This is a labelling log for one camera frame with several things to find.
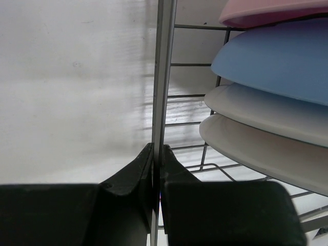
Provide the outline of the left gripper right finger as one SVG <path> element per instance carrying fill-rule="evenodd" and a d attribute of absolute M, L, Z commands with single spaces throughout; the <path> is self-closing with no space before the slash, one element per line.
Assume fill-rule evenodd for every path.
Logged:
<path fill-rule="evenodd" d="M 287 190 L 272 181 L 201 181 L 163 148 L 161 207 L 169 245 L 306 245 Z"/>

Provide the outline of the grey wire dish rack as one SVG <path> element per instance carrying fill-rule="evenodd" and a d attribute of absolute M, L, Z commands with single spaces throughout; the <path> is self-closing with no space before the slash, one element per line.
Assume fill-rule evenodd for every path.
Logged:
<path fill-rule="evenodd" d="M 158 1 L 152 127 L 152 141 L 155 144 L 154 168 L 157 170 L 163 164 L 168 88 L 171 67 L 174 66 L 171 62 L 174 30 L 176 28 L 211 29 L 207 26 L 177 25 L 176 6 L 176 1 Z"/>

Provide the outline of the white plate flower outline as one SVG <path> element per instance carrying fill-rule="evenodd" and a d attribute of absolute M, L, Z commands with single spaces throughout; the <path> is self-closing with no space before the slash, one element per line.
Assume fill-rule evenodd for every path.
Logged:
<path fill-rule="evenodd" d="M 219 114 L 203 120 L 202 139 L 252 170 L 327 195 L 327 148 L 258 130 Z"/>

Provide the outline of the white plate orange sunburst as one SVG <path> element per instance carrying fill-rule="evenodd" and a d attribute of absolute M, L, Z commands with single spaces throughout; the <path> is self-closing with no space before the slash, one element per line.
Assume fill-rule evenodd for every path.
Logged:
<path fill-rule="evenodd" d="M 219 86 L 205 104 L 229 119 L 283 137 L 327 147 L 327 107 L 249 88 Z"/>

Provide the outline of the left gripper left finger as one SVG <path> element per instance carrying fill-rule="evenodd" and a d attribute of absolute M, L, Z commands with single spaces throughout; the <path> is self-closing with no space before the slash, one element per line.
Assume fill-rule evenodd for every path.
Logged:
<path fill-rule="evenodd" d="M 153 146 L 101 183 L 1 186 L 1 245 L 146 245 Z"/>

